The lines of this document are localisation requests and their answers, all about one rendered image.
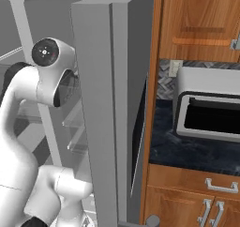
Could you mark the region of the grey fridge door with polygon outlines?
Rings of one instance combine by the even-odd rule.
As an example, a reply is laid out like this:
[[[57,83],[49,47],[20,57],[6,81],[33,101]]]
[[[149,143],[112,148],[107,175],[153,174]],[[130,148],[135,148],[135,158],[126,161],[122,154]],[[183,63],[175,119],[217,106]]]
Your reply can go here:
[[[139,223],[154,0],[71,7],[98,227]]]

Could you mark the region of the clear glass fridge shelf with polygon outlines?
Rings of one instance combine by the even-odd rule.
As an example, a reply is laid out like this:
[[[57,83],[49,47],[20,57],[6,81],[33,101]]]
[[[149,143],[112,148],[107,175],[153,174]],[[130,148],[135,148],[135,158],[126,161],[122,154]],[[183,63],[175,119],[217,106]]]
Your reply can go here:
[[[62,125],[67,128],[78,128],[83,122],[83,105],[79,100],[62,122]]]
[[[70,141],[69,141],[69,144],[67,145],[67,149],[70,151],[77,151],[84,146],[87,146],[87,137],[86,137],[85,126],[81,125],[80,127],[78,127],[74,135],[70,137]]]

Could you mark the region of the white toaster oven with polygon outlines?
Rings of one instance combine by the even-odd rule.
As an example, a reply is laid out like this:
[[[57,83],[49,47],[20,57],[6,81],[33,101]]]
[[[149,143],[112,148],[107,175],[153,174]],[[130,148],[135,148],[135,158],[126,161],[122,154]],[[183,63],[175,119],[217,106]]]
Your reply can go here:
[[[240,143],[240,70],[180,68],[172,116],[178,137]]]

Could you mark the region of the wooden cupboard side panel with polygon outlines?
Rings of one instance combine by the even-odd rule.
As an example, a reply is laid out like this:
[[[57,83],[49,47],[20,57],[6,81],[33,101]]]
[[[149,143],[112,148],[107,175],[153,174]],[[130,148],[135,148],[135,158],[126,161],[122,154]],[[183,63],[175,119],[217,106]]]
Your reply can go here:
[[[139,223],[144,224],[144,208],[146,199],[146,186],[148,163],[150,155],[150,145],[152,140],[152,129],[154,124],[154,114],[156,108],[156,97],[158,89],[158,61],[159,61],[159,43],[160,43],[160,24],[161,10],[163,0],[154,0],[154,11],[152,21],[152,41],[150,53],[150,66],[148,72],[147,84],[147,105],[145,115],[145,133],[144,133],[144,152],[142,160],[142,188],[141,188],[141,207]]]

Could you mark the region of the wooden base cupboard door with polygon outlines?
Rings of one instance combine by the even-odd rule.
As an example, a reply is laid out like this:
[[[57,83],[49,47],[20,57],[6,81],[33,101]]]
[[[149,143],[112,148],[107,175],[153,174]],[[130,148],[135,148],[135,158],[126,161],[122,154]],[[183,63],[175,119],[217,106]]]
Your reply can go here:
[[[222,199],[223,213],[217,227],[240,227],[240,201]]]
[[[183,190],[147,187],[144,218],[159,217],[159,227],[200,227],[198,217],[203,217],[204,200],[214,196]]]

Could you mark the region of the wooden drawer front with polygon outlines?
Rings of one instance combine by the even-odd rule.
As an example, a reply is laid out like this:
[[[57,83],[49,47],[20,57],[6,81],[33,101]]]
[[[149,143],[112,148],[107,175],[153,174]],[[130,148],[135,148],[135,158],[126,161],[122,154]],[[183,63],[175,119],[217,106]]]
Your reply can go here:
[[[207,188],[205,179],[211,178],[212,185],[229,189],[232,182],[238,184],[237,193],[211,190]],[[215,195],[233,200],[240,200],[240,176],[215,174],[170,166],[150,164],[148,167],[147,185],[151,187],[178,189]]]

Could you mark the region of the wooden wall cupboard door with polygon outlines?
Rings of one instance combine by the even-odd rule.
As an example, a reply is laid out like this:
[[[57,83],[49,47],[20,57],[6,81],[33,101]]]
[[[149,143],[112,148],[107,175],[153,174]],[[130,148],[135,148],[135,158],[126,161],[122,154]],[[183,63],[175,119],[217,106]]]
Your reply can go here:
[[[237,63],[239,35],[240,0],[163,0],[161,58]]]

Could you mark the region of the white wall socket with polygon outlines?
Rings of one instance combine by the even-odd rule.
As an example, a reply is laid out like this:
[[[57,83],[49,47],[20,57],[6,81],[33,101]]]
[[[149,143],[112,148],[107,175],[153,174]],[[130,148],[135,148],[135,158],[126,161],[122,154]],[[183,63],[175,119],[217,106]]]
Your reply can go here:
[[[171,60],[169,68],[169,76],[175,78],[177,75],[178,69],[183,66],[183,60]]]

